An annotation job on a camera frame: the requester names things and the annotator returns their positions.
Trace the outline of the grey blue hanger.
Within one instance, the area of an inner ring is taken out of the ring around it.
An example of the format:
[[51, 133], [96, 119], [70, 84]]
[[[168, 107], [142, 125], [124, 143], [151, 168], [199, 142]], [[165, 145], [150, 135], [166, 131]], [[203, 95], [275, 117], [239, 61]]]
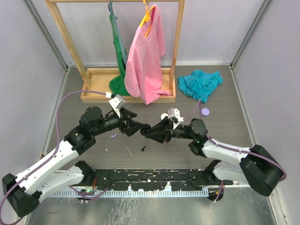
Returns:
[[122, 39], [121, 39], [119, 27], [117, 25], [117, 16], [114, 14], [114, 11], [113, 11], [113, 1], [112, 0], [110, 0], [109, 3], [108, 3], [108, 10], [110, 12], [110, 15], [112, 16], [113, 27], [114, 27], [114, 30], [116, 32], [117, 38], [119, 40], [120, 49], [121, 49], [122, 58], [123, 58], [123, 63], [126, 65], [127, 60], [128, 60], [127, 52], [124, 48], [124, 45], [123, 45], [123, 42], [122, 42]]

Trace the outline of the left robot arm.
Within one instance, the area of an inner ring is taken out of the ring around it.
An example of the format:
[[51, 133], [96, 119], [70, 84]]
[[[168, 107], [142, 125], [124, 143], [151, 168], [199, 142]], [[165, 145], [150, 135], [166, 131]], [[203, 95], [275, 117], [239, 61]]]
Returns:
[[121, 108], [119, 113], [111, 110], [103, 115], [99, 107], [89, 107], [81, 116], [79, 125], [59, 142], [58, 147], [22, 173], [6, 174], [2, 178], [3, 194], [17, 216], [24, 217], [39, 205], [44, 195], [41, 189], [44, 181], [93, 146], [97, 135], [117, 128], [121, 133], [132, 136], [150, 127], [135, 121], [135, 117], [137, 114], [126, 108]]

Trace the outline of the teal crumpled shirt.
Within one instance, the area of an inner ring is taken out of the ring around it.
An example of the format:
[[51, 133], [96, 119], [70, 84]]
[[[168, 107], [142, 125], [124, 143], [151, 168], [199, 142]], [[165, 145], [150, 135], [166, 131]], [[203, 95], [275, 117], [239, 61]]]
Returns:
[[218, 71], [206, 73], [194, 70], [190, 75], [178, 77], [178, 89], [194, 100], [207, 103], [213, 91], [223, 83], [223, 78]]

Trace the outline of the green shirt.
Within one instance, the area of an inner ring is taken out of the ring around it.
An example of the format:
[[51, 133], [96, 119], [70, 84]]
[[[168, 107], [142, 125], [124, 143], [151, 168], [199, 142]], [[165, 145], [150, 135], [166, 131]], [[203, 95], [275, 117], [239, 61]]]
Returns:
[[129, 96], [129, 93], [126, 90], [125, 83], [124, 83], [125, 74], [126, 74], [126, 66], [123, 61], [120, 41], [117, 36], [116, 27], [113, 23], [115, 17], [113, 15], [109, 15], [109, 19], [110, 19], [111, 26], [112, 26], [113, 44], [115, 47], [117, 64], [118, 64], [118, 69], [119, 69], [119, 73], [120, 73], [118, 76], [116, 76], [109, 82], [109, 88], [114, 94], [119, 94], [122, 96]]

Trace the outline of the white earbud charging case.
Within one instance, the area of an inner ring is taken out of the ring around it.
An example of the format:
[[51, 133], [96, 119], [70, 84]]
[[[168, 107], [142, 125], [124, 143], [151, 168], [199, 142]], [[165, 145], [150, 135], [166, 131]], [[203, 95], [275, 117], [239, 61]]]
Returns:
[[161, 116], [160, 116], [161, 120], [163, 120], [165, 117], [168, 117], [168, 114], [167, 114], [167, 113], [163, 113], [163, 114], [161, 114]]

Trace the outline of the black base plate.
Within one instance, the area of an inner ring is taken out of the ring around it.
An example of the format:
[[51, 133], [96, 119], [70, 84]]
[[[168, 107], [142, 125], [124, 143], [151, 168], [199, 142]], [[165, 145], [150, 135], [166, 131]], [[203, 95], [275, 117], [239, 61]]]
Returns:
[[78, 187], [95, 186], [99, 190], [162, 191], [167, 185], [172, 191], [196, 191], [221, 185], [221, 180], [200, 169], [96, 169], [89, 183]]

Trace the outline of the yellow orange hanger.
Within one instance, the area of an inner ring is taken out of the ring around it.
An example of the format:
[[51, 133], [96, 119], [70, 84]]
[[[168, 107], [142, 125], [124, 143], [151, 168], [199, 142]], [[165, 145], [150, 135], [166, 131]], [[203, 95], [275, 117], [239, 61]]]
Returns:
[[155, 6], [152, 5], [150, 7], [149, 2], [146, 0], [143, 1], [143, 4], [145, 5], [145, 15], [144, 15], [143, 19], [141, 20], [139, 27], [142, 28], [143, 26], [145, 26], [148, 28], [144, 34], [144, 37], [146, 38], [152, 29]]

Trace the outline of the pink shirt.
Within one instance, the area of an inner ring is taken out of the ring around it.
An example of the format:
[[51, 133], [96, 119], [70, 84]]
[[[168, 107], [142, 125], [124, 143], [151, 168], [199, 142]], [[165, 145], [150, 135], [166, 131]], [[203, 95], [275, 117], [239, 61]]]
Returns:
[[164, 29], [158, 5], [152, 5], [150, 20], [138, 26], [132, 41], [126, 74], [127, 92], [144, 104], [154, 103], [161, 95], [171, 93], [161, 89], [163, 83], [161, 58], [166, 52]]

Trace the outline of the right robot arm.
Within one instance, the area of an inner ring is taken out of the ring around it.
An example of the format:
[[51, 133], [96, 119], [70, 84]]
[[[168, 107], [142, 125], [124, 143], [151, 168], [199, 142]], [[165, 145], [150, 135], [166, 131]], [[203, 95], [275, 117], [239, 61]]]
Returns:
[[141, 135], [159, 143], [168, 143], [172, 138], [190, 139], [192, 142], [188, 146], [196, 156], [217, 160], [217, 165], [205, 174], [212, 185], [232, 180], [249, 185], [263, 196], [270, 196], [276, 185], [287, 177], [264, 147], [243, 148], [218, 142], [208, 136], [201, 119], [192, 119], [189, 125], [176, 125], [164, 118], [153, 127], [146, 125]]

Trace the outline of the wooden clothes rack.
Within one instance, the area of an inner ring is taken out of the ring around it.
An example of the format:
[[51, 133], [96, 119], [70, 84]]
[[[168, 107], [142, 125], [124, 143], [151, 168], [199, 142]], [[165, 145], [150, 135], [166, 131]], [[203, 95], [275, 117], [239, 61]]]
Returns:
[[[47, 0], [45, 3], [56, 23], [57, 28], [66, 44], [66, 47], [75, 62], [75, 65], [83, 79], [82, 90], [96, 90], [96, 91], [109, 91], [109, 81], [118, 76], [119, 70], [112, 67], [88, 68], [85, 69], [63, 17], [59, 11], [57, 3], [102, 3], [99, 0]], [[176, 87], [175, 87], [175, 66], [178, 54], [180, 31], [182, 25], [183, 11], [185, 2], [179, 0], [178, 11], [176, 19], [175, 37], [173, 43], [172, 63], [170, 67], [161, 68], [163, 75], [162, 87], [170, 91], [169, 96], [160, 96], [156, 103], [175, 103], [176, 100]]]

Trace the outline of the black earbud charging case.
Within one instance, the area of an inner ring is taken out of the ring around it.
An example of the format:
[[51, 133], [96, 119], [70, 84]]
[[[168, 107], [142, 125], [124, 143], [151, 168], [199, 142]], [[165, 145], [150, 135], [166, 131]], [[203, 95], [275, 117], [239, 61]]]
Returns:
[[151, 133], [151, 126], [149, 124], [146, 124], [141, 130], [140, 134], [142, 136], [146, 136], [147, 134]]

